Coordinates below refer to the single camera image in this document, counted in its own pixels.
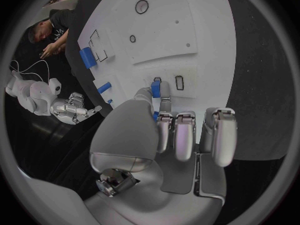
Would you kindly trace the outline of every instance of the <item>short dark hair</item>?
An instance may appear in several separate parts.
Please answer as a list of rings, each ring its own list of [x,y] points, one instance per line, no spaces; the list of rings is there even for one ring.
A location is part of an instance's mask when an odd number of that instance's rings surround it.
[[[37,32],[37,27],[39,25],[39,22],[37,22],[36,24],[32,25],[30,28],[29,28],[29,31],[28,31],[28,39],[29,41],[32,43],[32,44],[35,44],[36,43],[36,32]]]

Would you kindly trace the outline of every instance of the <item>black background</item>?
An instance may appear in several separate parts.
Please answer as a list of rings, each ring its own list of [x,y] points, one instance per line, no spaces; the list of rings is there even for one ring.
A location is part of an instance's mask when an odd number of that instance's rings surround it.
[[[14,11],[20,6],[23,0],[0,0],[1,4],[1,31],[4,30],[6,22],[15,14]],[[288,16],[294,23],[295,27],[300,28],[298,21],[300,14],[300,0],[279,0],[281,5],[284,7],[285,15]],[[293,32],[294,37],[298,36],[297,32],[290,29]],[[7,186],[5,180],[0,179],[1,185],[1,200],[2,208],[1,214],[2,219],[6,220],[6,223],[14,224],[17,222],[22,222],[26,224],[36,224],[34,220],[28,215],[28,213],[22,208],[19,202],[16,200],[15,196],[11,192],[10,188]],[[278,206],[278,208],[273,212],[273,214],[263,223],[263,224],[292,224],[296,223],[298,220],[297,216],[297,204],[299,200],[299,185],[300,176],[298,175],[295,183],[293,184],[291,190]]]

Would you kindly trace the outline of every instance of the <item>person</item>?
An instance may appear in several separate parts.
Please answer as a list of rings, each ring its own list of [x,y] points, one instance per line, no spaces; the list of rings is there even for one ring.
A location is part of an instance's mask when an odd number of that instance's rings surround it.
[[[43,49],[41,59],[59,54],[66,48],[69,27],[74,19],[74,11],[69,9],[57,10],[48,20],[40,21],[31,26],[28,39],[35,44],[49,38],[51,43]]]

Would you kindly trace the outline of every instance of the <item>circular hole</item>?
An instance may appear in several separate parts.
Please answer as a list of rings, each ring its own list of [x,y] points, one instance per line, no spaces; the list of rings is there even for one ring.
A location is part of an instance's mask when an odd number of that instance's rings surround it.
[[[136,42],[136,37],[134,35],[130,36],[130,42],[135,43]]]
[[[146,0],[140,0],[135,5],[135,11],[138,14],[144,14],[149,8],[149,4]]]

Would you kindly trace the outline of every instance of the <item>black t-shirt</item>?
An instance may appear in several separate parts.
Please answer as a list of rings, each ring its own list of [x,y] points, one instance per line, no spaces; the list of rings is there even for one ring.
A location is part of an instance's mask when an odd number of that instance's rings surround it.
[[[49,39],[54,42],[58,40],[69,29],[73,22],[73,17],[74,11],[69,9],[62,9],[54,13],[50,17],[53,29]]]

